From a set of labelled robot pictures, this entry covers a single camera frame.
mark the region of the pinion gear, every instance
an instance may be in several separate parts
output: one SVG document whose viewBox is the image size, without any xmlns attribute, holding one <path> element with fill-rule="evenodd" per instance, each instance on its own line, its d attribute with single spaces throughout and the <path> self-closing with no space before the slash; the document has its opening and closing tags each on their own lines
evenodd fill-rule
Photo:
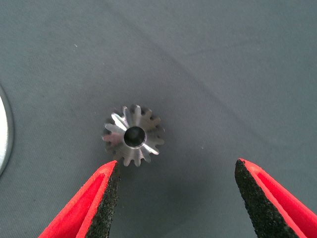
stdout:
<svg viewBox="0 0 317 238">
<path fill-rule="evenodd" d="M 135 105 L 130 109 L 124 106 L 123 114 L 112 113 L 105 124 L 103 140 L 106 150 L 113 154 L 115 160 L 123 158 L 128 166 L 131 160 L 138 167 L 141 160 L 151 162 L 150 154 L 159 154 L 157 145 L 163 145 L 160 135 L 164 130 L 160 127 L 160 118 L 153 117 L 152 111 Z"/>
</svg>

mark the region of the gray cloth background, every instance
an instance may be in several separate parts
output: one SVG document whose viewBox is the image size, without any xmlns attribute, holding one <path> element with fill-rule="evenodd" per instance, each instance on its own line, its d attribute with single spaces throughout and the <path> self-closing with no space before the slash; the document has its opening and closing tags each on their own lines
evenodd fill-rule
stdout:
<svg viewBox="0 0 317 238">
<path fill-rule="evenodd" d="M 15 141 L 0 237 L 38 236 L 111 160 L 113 108 L 162 118 L 151 164 L 121 166 L 112 238 L 255 238 L 243 157 L 317 212 L 317 2 L 2 0 L 0 84 Z"/>
</svg>

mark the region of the center hole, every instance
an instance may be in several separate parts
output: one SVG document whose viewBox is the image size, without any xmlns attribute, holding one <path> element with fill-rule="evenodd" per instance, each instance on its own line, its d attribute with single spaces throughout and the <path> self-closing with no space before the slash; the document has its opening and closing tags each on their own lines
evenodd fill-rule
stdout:
<svg viewBox="0 0 317 238">
<path fill-rule="evenodd" d="M 139 146 L 145 139 L 145 132 L 138 126 L 127 129 L 124 134 L 124 142 L 131 147 Z"/>
</svg>

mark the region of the red plastic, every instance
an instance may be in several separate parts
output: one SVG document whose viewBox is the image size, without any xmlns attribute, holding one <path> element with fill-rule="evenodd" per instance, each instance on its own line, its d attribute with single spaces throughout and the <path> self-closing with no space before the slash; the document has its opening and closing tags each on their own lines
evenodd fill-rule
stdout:
<svg viewBox="0 0 317 238">
<path fill-rule="evenodd" d="M 117 161 L 101 166 L 53 219 L 39 238 L 84 238 Z"/>
<path fill-rule="evenodd" d="M 317 238 L 317 215 L 301 203 L 295 196 L 275 181 L 262 168 L 247 160 L 247 170 L 262 188 L 266 197 L 278 209 L 287 225 L 299 238 Z"/>
</svg>

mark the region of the metal gear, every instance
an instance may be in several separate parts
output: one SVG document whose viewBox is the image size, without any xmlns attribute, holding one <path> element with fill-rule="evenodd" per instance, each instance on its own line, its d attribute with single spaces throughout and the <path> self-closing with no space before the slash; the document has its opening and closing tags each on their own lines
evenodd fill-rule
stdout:
<svg viewBox="0 0 317 238">
<path fill-rule="evenodd" d="M 160 127 L 160 118 L 153 117 L 152 111 L 139 105 L 130 109 L 124 106 L 123 114 L 112 113 L 105 124 L 103 140 L 106 150 L 113 154 L 115 160 L 124 159 L 128 166 L 131 160 L 138 167 L 141 160 L 151 162 L 150 154 L 159 154 L 157 145 L 163 145 L 160 135 L 164 132 Z"/>
</svg>

